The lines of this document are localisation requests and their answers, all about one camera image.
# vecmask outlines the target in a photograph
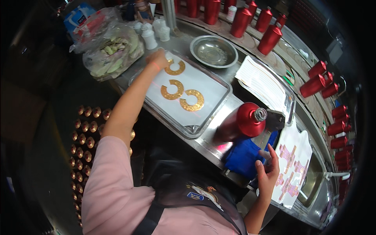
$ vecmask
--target gold round object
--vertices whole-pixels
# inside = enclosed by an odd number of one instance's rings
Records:
[[[85,173],[85,175],[89,176],[91,172],[91,168],[88,165],[86,165],[83,168],[83,172]]]
[[[74,165],[76,164],[74,157],[71,157],[71,159],[69,159],[69,164],[71,165],[71,167],[74,167]]]
[[[81,134],[80,137],[78,138],[78,141],[80,142],[81,145],[85,144],[86,136],[84,134]]]
[[[71,154],[75,154],[76,153],[76,146],[74,144],[71,145]]]
[[[105,110],[103,111],[103,119],[107,121],[108,118],[109,118],[110,115],[111,115],[111,112],[112,112],[111,109],[105,109]]]
[[[132,141],[136,136],[136,133],[135,131],[132,129],[132,131],[130,132],[130,141]]]
[[[81,173],[79,173],[79,172],[76,173],[76,179],[77,179],[78,182],[80,182],[80,183],[83,181],[83,177],[82,177]]]
[[[78,158],[82,158],[83,157],[83,150],[82,150],[81,147],[78,147],[76,152],[77,152],[77,157]]]
[[[82,195],[81,195],[81,194],[79,194],[79,195],[77,196],[77,201],[82,203]]]
[[[91,153],[89,151],[85,151],[84,157],[87,162],[91,161]]]
[[[85,116],[86,116],[86,117],[90,116],[90,114],[91,114],[91,107],[90,107],[90,106],[87,106],[87,107],[85,108],[84,113],[85,113]]]
[[[161,86],[161,94],[162,96],[167,99],[167,100],[176,100],[180,98],[183,93],[184,93],[184,86],[183,83],[181,83],[178,80],[171,79],[169,80],[171,85],[175,85],[177,87],[177,92],[174,94],[170,94],[167,92],[167,87],[166,86]]]
[[[91,132],[96,132],[97,129],[98,129],[98,124],[97,124],[97,122],[96,122],[96,121],[92,121],[92,122],[90,123],[89,129],[90,129]]]
[[[71,182],[71,188],[73,189],[73,190],[76,190],[76,184],[72,181]]]
[[[186,99],[180,99],[179,100],[180,106],[183,109],[185,109],[189,112],[195,112],[195,111],[202,109],[202,107],[204,106],[204,96],[199,91],[190,89],[190,90],[186,90],[185,93],[189,96],[196,96],[197,103],[194,104],[194,105],[189,105],[187,103]]]
[[[82,164],[81,160],[77,160],[76,166],[77,166],[78,170],[82,170],[83,164]]]
[[[74,130],[73,133],[72,133],[72,139],[73,139],[73,141],[76,141],[77,137],[78,137],[77,131]]]
[[[76,189],[79,193],[83,193],[83,188],[79,183],[76,185]]]
[[[78,129],[78,128],[80,128],[80,126],[81,126],[81,120],[80,120],[80,119],[77,119],[77,120],[74,122],[74,127],[75,127],[76,129]]]
[[[98,127],[99,135],[102,135],[102,132],[103,132],[103,128],[104,128],[104,127],[105,127],[104,124],[102,124],[102,125],[100,125],[100,126]]]
[[[90,149],[92,149],[92,148],[94,147],[94,143],[95,143],[95,141],[94,141],[93,137],[89,137],[89,138],[86,140],[86,144],[87,144],[87,146],[88,146]]]
[[[80,105],[78,107],[78,115],[82,115],[84,110],[85,110],[85,107],[83,105]]]
[[[89,130],[89,123],[87,121],[84,121],[82,124],[82,131],[87,132]]]
[[[71,178],[76,179],[76,173],[73,170],[71,170]]]
[[[96,107],[95,109],[93,109],[93,116],[95,117],[95,118],[97,118],[97,117],[99,117],[100,116],[100,114],[102,113],[102,110],[100,109],[100,107]]]
[[[171,70],[170,69],[170,66],[171,64],[174,63],[174,60],[171,59],[168,61],[170,63],[170,65],[168,67],[165,68],[165,72],[169,75],[172,75],[172,76],[176,76],[176,75],[179,75],[179,74],[182,74],[185,70],[185,63],[183,61],[179,61],[179,69],[178,70]]]
[[[77,203],[75,203],[75,202],[73,202],[73,206],[74,206],[74,208],[76,209],[76,210],[79,210],[80,209],[80,207],[77,205]]]

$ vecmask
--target white faucet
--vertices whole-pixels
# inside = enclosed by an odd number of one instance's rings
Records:
[[[350,173],[349,172],[341,172],[341,173],[333,173],[333,172],[324,172],[324,178],[327,180],[330,180],[330,177],[335,177],[335,176],[342,176],[342,180],[347,180],[350,178]]]

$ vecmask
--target sink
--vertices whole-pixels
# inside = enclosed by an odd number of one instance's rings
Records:
[[[308,166],[307,174],[303,182],[303,187],[298,195],[298,200],[305,207],[310,207],[314,202],[316,195],[323,181],[323,169],[315,153],[312,154],[311,161]]]

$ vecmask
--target metal bowl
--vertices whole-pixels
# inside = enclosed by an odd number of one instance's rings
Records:
[[[228,68],[238,61],[238,52],[231,42],[218,36],[204,35],[193,39],[192,55],[201,63],[212,68]]]

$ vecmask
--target blue towel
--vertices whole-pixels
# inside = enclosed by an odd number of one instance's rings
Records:
[[[278,131],[274,131],[268,140],[268,144],[273,145]],[[240,139],[231,148],[229,155],[226,158],[225,167],[235,173],[241,174],[249,180],[253,180],[256,175],[256,160],[265,162],[265,158],[258,154],[261,148],[252,142],[250,138]]]

